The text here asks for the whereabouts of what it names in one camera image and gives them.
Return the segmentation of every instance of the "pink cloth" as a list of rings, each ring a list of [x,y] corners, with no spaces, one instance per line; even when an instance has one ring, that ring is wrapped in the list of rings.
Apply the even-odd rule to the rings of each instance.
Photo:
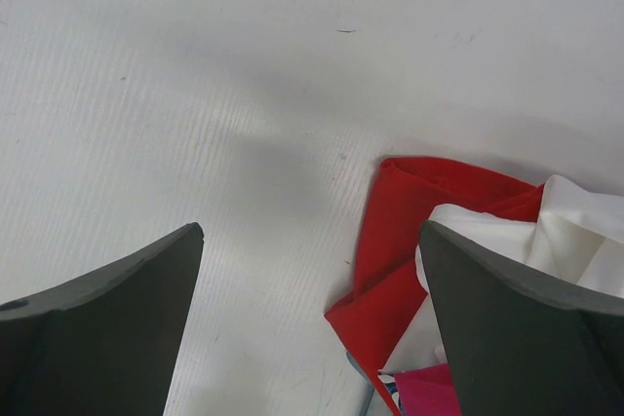
[[[394,375],[406,416],[461,416],[446,364]]]

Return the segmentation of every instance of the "white cloth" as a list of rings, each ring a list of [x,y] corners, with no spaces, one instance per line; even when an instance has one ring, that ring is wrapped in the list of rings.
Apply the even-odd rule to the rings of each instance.
[[[544,187],[537,223],[453,205],[436,207],[429,219],[536,270],[624,298],[624,197],[591,193],[553,175]],[[419,248],[416,273],[429,291]],[[382,370],[398,372],[444,362],[442,349],[427,297]]]

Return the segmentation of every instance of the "white corrugated surface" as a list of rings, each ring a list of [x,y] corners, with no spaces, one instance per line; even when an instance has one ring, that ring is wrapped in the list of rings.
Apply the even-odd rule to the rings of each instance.
[[[623,31],[621,0],[0,0],[0,301],[197,220],[167,414],[355,414],[322,312],[375,161],[624,193]]]

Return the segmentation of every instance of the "fabric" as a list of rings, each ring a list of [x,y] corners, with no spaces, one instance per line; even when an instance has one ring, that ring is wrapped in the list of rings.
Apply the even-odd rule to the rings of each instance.
[[[461,416],[447,365],[399,372],[394,378],[406,416]]]
[[[588,192],[553,175],[544,187],[536,223],[510,221],[458,206],[438,206],[430,219],[553,277],[624,298],[624,197]],[[419,249],[416,271],[428,291]],[[432,302],[426,300],[400,343],[418,342],[419,353],[435,356],[442,338],[432,328],[437,328],[437,320]],[[389,362],[394,364],[392,359],[398,358],[393,357],[405,353],[403,349],[395,351]]]
[[[452,160],[390,158],[381,164],[362,223],[352,291],[325,317],[395,415],[401,413],[377,371],[427,295],[413,264],[420,224],[442,204],[534,221],[541,191]]]
[[[420,248],[463,416],[624,415],[624,300],[440,223]]]
[[[381,414],[387,415],[389,411],[388,406],[385,404],[383,399],[381,399],[381,397],[379,396],[379,393],[375,391],[367,374],[364,373],[360,365],[355,362],[355,360],[349,353],[347,353],[346,356],[347,356],[347,360],[349,361],[349,363],[367,381],[367,389],[366,389],[366,394],[364,396],[364,401],[362,402],[362,408],[360,409],[360,413],[359,413],[360,416],[372,416],[373,414],[374,415],[381,415]]]
[[[392,397],[392,401],[394,405],[399,408],[399,412],[402,416],[405,416],[405,411],[403,410],[403,405],[401,404],[401,397],[399,395],[399,389],[397,388],[397,382],[392,374],[384,374],[379,373],[379,380],[384,385],[390,396]]]

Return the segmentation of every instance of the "cloth fold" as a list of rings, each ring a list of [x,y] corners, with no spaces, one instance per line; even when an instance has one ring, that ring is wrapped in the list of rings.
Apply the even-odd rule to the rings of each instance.
[[[429,219],[560,280],[624,298],[624,197],[588,192],[553,175],[544,186],[537,222],[511,221],[454,205],[436,207]],[[428,291],[419,249],[416,272]],[[404,342],[412,348],[417,344],[418,358],[405,358],[409,346]],[[425,358],[431,364],[441,347],[433,304],[425,300],[383,371],[403,370],[399,364],[410,366]]]
[[[447,365],[399,372],[394,378],[406,416],[461,415]]]
[[[427,296],[414,268],[418,230],[434,207],[453,204],[534,221],[542,188],[491,170],[431,157],[389,158],[370,190],[353,288],[325,317],[394,414],[377,377]]]

